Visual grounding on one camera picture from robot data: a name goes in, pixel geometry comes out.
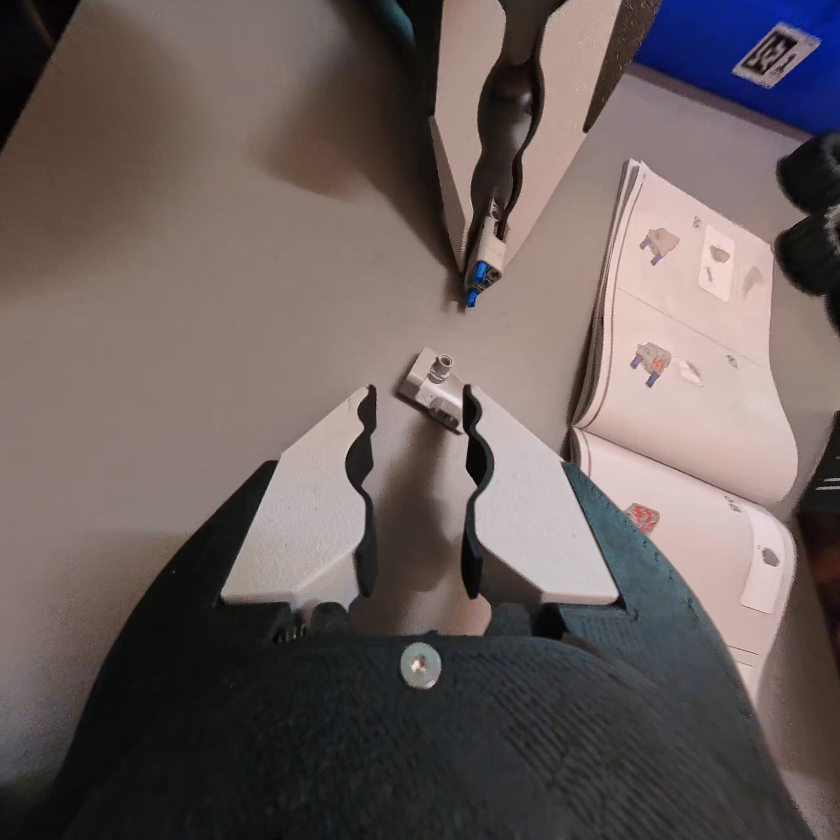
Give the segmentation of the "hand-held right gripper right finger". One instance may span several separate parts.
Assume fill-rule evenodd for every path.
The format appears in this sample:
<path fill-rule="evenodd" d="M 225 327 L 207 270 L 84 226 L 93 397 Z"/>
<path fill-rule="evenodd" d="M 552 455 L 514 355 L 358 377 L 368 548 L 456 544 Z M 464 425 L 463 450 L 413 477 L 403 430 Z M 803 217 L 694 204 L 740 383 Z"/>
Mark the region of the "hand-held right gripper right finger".
<path fill-rule="evenodd" d="M 619 591 L 571 467 L 475 385 L 464 390 L 467 500 L 461 576 L 472 600 L 607 606 Z"/>

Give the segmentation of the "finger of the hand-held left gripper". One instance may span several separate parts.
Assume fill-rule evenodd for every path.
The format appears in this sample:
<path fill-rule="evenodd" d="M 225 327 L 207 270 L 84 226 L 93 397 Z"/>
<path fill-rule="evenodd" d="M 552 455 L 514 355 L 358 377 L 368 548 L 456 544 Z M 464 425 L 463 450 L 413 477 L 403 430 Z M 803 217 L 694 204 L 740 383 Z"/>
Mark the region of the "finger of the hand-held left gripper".
<path fill-rule="evenodd" d="M 531 115 L 513 158 L 506 261 L 530 235 L 584 140 L 619 1 L 511 2 L 503 55 L 524 65 Z"/>
<path fill-rule="evenodd" d="M 439 190 L 455 262 L 466 267 L 474 208 L 471 183 L 481 155 L 478 110 L 506 27 L 497 1 L 443 1 L 429 120 Z"/>

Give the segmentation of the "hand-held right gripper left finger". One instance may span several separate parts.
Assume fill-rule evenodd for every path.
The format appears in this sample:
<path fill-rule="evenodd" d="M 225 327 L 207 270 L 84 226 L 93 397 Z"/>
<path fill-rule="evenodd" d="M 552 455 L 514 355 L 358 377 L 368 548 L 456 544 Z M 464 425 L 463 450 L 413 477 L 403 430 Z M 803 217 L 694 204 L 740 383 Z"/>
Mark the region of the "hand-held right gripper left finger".
<path fill-rule="evenodd" d="M 378 571 L 373 501 L 377 394 L 359 388 L 275 463 L 220 596 L 230 605 L 349 607 Z"/>

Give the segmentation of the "grey toy brick blue pins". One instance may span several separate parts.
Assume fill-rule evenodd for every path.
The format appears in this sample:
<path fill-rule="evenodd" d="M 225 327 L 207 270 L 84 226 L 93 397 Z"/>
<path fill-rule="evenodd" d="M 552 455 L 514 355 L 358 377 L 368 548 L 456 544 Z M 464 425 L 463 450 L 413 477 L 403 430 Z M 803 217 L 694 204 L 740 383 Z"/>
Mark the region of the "grey toy brick blue pins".
<path fill-rule="evenodd" d="M 479 296 L 502 277 L 506 264 L 508 217 L 493 192 L 469 254 L 464 274 L 465 307 L 473 309 Z"/>

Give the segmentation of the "grey angled toy brick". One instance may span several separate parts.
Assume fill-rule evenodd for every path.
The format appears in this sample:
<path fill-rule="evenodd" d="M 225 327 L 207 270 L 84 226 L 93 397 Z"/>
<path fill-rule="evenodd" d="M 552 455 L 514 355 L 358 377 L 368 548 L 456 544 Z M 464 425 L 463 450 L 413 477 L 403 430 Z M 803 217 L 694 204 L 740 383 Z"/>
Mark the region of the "grey angled toy brick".
<path fill-rule="evenodd" d="M 466 384 L 455 373 L 454 360 L 427 346 L 416 356 L 397 392 L 419 406 L 450 431 L 464 429 L 464 392 Z"/>

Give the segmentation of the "blue box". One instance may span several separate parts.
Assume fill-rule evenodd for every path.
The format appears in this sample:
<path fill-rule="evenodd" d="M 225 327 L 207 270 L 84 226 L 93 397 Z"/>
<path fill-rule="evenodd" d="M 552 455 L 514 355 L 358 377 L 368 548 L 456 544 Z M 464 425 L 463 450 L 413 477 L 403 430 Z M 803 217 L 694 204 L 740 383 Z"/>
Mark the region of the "blue box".
<path fill-rule="evenodd" d="M 772 89 L 733 76 L 779 22 L 821 45 Z M 664 1 L 635 60 L 808 133 L 839 127 L 838 1 Z"/>

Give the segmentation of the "black white printed tag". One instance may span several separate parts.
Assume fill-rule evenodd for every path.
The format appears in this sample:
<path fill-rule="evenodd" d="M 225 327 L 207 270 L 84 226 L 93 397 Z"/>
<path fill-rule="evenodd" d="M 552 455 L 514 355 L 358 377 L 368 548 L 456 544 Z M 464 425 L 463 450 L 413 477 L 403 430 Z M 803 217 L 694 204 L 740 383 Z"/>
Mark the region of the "black white printed tag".
<path fill-rule="evenodd" d="M 772 89 L 821 43 L 817 36 L 779 22 L 740 59 L 731 73 L 758 87 Z"/>

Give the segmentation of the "open instruction booklet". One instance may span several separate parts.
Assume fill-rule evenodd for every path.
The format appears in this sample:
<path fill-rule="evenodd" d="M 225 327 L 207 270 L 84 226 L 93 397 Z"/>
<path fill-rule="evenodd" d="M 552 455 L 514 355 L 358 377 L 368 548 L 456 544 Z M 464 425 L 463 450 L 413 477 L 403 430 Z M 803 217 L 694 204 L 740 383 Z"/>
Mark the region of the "open instruction booklet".
<path fill-rule="evenodd" d="M 770 362 L 771 247 L 628 160 L 570 430 L 581 470 L 672 563 L 756 692 L 795 577 L 770 508 L 799 465 Z"/>

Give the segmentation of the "black fuzzy cloth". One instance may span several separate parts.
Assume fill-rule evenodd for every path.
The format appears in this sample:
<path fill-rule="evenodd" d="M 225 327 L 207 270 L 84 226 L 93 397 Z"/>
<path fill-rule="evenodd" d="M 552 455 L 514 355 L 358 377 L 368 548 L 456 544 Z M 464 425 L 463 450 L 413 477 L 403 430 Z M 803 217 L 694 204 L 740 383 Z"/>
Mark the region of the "black fuzzy cloth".
<path fill-rule="evenodd" d="M 779 187 L 803 218 L 774 243 L 776 260 L 804 293 L 823 297 L 839 286 L 839 132 L 812 136 L 776 166 Z"/>

